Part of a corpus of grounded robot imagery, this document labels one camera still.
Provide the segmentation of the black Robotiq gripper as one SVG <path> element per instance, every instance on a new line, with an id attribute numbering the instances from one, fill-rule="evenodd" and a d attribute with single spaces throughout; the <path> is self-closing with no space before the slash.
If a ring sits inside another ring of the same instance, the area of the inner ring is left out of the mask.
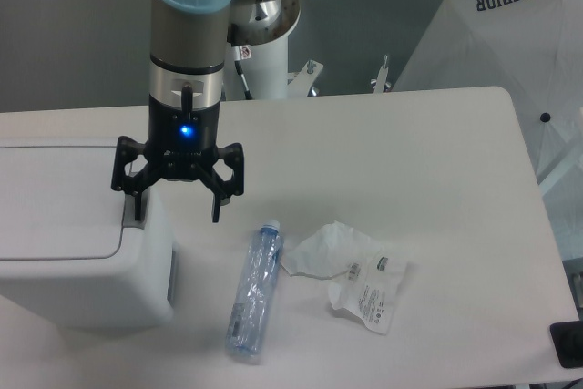
<path id="1" fill-rule="evenodd" d="M 216 146 L 220 105 L 194 109 L 186 114 L 151 97 L 148 103 L 148 140 L 139 143 L 120 136 L 112 172 L 111 189 L 134 199 L 134 218 L 143 220 L 142 195 L 159 179 L 200 180 L 213 194 L 211 219 L 220 220 L 220 209 L 232 196 L 244 193 L 244 152 L 241 143 Z M 147 164 L 135 174 L 126 166 L 143 156 Z M 223 179 L 214 166 L 222 161 L 230 170 Z"/>

